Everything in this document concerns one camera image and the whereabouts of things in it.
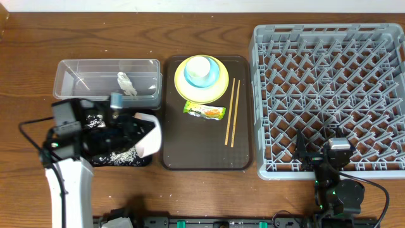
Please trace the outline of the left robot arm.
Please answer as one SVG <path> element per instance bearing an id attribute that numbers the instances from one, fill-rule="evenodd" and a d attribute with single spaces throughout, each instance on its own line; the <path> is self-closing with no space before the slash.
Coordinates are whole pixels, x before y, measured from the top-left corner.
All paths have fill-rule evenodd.
<path id="1" fill-rule="evenodd" d="M 144 136 L 139 119 L 111 116 L 110 108 L 86 99 L 52 105 L 55 126 L 42 144 L 41 159 L 51 190 L 53 227 L 92 227 L 92 159 L 126 152 Z"/>

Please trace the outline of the rice pile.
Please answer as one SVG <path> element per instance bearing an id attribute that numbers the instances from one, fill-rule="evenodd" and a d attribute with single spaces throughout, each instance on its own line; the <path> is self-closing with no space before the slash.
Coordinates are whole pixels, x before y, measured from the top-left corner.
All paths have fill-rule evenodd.
<path id="1" fill-rule="evenodd" d="M 100 114 L 87 115 L 87 126 L 89 128 L 105 127 L 106 124 L 103 121 L 103 116 Z M 89 163 L 93 167 L 103 166 L 139 166 L 137 161 L 138 156 L 135 147 L 130 148 L 125 152 L 112 151 L 109 153 L 103 153 L 101 155 L 93 156 Z"/>

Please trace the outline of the white tissue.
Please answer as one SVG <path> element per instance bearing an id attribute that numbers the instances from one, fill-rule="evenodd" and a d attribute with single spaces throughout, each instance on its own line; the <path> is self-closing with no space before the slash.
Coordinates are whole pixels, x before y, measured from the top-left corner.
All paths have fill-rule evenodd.
<path id="1" fill-rule="evenodd" d="M 136 96 L 137 91 L 134 88 L 132 82 L 130 81 L 129 77 L 124 72 L 118 72 L 117 74 L 117 81 L 120 89 L 123 90 L 124 94 L 127 96 Z"/>

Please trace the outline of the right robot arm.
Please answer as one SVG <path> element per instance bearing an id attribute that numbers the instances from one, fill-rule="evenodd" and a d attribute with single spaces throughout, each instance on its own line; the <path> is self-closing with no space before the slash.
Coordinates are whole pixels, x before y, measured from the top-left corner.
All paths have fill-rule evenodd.
<path id="1" fill-rule="evenodd" d="M 319 152 L 309 152 L 304 134 L 298 130 L 293 159 L 301 162 L 301 168 L 315 173 L 315 200 L 320 211 L 313 215 L 315 227 L 326 227 L 336 220 L 352 226 L 353 216 L 361 212 L 365 187 L 352 179 L 340 178 L 339 169 L 350 162 L 354 153 L 352 143 L 337 131 L 337 137 L 327 140 Z"/>

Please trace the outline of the white bowl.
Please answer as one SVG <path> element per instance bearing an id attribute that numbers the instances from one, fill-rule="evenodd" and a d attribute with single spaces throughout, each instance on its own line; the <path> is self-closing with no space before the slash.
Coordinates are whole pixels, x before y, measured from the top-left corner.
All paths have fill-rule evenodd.
<path id="1" fill-rule="evenodd" d="M 145 113 L 136 113 L 135 118 L 146 120 L 154 124 L 152 130 L 135 144 L 138 156 L 144 158 L 157 153 L 162 145 L 162 131 L 158 118 Z"/>

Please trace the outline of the green orange snack wrapper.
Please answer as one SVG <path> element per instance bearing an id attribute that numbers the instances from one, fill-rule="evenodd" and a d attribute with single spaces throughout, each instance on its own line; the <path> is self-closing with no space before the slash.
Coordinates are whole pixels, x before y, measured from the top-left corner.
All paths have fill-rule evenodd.
<path id="1" fill-rule="evenodd" d="M 202 117 L 208 120 L 221 120 L 226 113 L 226 108 L 208 106 L 187 101 L 183 108 L 183 112 L 195 117 Z"/>

